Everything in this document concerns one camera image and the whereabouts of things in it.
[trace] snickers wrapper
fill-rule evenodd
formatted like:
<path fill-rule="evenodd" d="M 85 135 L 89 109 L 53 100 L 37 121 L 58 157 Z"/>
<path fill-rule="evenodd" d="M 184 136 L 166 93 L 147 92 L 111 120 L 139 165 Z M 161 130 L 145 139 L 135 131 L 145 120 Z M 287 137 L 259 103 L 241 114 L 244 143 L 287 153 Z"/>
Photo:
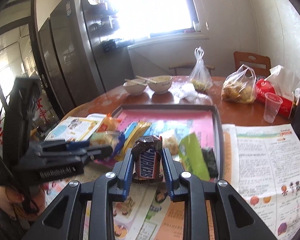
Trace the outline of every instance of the snickers wrapper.
<path fill-rule="evenodd" d="M 140 137 L 131 151 L 138 179 L 157 179 L 160 175 L 162 139 L 155 135 Z"/>

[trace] chopsticks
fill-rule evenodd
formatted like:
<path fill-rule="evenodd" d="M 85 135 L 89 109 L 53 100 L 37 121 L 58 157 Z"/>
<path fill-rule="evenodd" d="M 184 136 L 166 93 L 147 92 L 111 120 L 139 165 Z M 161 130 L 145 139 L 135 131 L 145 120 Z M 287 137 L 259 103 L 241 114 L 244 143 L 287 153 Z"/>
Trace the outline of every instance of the chopsticks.
<path fill-rule="evenodd" d="M 149 79 L 149 78 L 144 78 L 144 77 L 140 77 L 140 76 L 136 76 L 137 78 L 140 78 L 140 79 L 143 79 L 143 80 L 146 80 L 146 81 L 149 81 L 149 82 L 151 82 L 151 83 L 153 83 L 153 84 L 156 84 L 157 82 L 156 81 L 154 81 L 154 80 L 152 80 L 152 79 Z"/>
<path fill-rule="evenodd" d="M 128 82 L 135 83 L 135 84 L 138 84 L 138 85 L 143 85 L 143 86 L 148 85 L 148 84 L 144 84 L 144 83 L 141 83 L 141 82 L 138 82 L 138 81 L 135 81 L 135 80 L 130 80 L 130 79 L 125 79 L 124 81 L 128 81 Z"/>

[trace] refrigerator sticker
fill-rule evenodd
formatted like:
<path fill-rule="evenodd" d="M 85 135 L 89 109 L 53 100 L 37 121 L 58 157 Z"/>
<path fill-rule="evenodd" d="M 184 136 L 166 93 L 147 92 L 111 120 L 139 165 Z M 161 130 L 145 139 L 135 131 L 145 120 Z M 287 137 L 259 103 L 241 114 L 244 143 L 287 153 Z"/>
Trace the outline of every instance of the refrigerator sticker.
<path fill-rule="evenodd" d="M 71 5 L 70 5 L 70 1 L 68 1 L 66 3 L 66 11 L 67 11 L 67 17 L 69 18 L 71 15 Z"/>

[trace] windowsill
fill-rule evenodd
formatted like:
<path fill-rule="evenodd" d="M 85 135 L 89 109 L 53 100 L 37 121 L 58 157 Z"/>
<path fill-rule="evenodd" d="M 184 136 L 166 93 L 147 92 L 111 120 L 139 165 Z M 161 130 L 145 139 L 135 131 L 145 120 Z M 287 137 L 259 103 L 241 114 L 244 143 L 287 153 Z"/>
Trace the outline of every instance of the windowsill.
<path fill-rule="evenodd" d="M 128 49 L 134 49 L 140 46 L 155 44 L 163 41 L 180 41 L 180 40 L 208 40 L 209 38 L 201 32 L 197 33 L 178 33 L 178 34 L 169 34 L 158 37 L 153 37 L 141 41 L 137 41 L 134 44 L 128 46 Z"/>

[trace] green snack package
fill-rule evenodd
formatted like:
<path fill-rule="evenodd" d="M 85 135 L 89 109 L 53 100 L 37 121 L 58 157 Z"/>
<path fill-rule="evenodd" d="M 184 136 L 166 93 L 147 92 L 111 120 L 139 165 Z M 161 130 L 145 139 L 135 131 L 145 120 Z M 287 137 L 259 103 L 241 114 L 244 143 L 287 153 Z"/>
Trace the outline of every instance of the green snack package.
<path fill-rule="evenodd" d="M 210 180 L 209 171 L 195 133 L 189 134 L 180 141 L 179 156 L 186 171 L 198 176 L 201 180 Z"/>

